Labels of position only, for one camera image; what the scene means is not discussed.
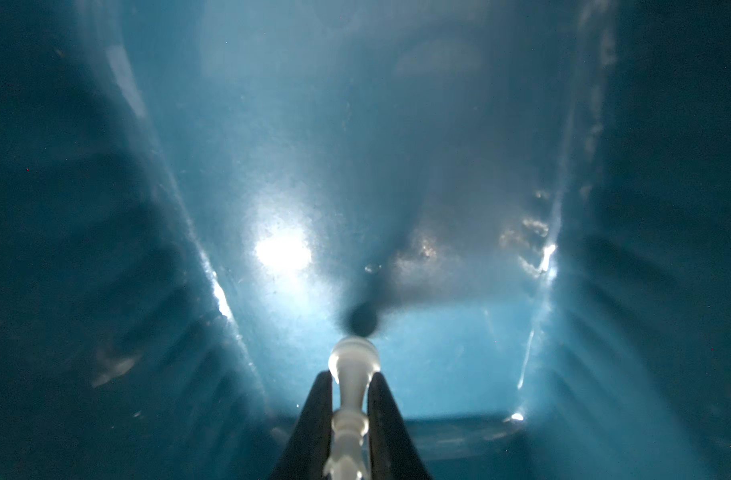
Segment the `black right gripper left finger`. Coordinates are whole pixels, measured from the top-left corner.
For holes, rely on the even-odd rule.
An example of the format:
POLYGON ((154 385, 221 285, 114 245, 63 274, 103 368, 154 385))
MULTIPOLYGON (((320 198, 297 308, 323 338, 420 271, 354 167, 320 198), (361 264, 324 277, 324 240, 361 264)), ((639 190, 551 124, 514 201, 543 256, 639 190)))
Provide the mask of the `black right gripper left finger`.
POLYGON ((301 416, 271 480, 324 480, 330 456, 333 419, 333 376, 321 372, 309 392, 301 416))

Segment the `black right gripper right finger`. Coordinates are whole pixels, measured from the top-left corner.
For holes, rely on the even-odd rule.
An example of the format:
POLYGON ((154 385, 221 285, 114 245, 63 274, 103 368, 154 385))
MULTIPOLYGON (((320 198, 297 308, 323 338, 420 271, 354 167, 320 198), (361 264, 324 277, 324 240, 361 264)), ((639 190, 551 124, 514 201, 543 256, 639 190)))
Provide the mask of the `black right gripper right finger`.
POLYGON ((381 372, 373 374, 369 384, 367 417, 371 479, 431 480, 381 372))

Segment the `white chess pawn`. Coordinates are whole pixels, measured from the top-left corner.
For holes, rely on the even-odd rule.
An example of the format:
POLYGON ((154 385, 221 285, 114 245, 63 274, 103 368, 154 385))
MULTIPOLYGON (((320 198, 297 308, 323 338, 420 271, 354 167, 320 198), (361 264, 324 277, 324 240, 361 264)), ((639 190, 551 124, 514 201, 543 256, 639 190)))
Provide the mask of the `white chess pawn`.
POLYGON ((373 376, 381 371, 379 352, 366 338, 345 338, 333 348, 329 370, 339 385, 341 404, 333 414, 333 441, 323 474, 333 480, 369 479, 364 401, 373 376))

